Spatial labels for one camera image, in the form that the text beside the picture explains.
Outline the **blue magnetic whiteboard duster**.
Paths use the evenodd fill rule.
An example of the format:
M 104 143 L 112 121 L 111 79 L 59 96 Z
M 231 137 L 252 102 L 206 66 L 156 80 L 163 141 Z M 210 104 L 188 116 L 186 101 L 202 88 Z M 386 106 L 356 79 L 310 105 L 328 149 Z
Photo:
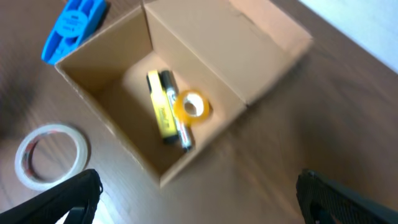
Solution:
M 69 0 L 43 47 L 41 59 L 55 65 L 97 29 L 107 8 L 105 0 Z

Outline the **small yellow tape roll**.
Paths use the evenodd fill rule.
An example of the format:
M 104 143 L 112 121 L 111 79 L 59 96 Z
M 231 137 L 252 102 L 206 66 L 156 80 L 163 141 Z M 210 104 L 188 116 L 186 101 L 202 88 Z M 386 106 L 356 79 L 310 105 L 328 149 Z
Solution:
M 174 103 L 174 114 L 186 126 L 204 122 L 210 115 L 210 103 L 196 90 L 185 90 L 178 94 Z

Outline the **yellow highlighter pen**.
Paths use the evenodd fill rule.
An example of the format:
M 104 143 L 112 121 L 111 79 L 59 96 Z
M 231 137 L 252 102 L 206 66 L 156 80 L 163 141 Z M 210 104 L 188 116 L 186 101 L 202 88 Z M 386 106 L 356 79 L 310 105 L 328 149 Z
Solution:
M 178 131 L 158 71 L 149 71 L 146 80 L 160 136 L 165 144 L 173 144 L 178 140 Z

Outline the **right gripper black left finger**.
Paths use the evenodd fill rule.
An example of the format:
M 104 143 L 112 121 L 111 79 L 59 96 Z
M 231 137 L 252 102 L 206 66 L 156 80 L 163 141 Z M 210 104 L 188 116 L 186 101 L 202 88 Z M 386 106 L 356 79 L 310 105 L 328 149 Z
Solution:
M 92 223 L 103 192 L 97 171 L 87 169 L 1 213 L 1 223 Z

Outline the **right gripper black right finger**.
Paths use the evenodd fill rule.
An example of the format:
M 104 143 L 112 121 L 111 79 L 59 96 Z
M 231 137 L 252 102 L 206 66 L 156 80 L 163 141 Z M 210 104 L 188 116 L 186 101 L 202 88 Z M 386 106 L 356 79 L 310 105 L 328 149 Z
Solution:
M 331 180 L 304 169 L 296 196 L 305 223 L 397 223 L 397 212 Z

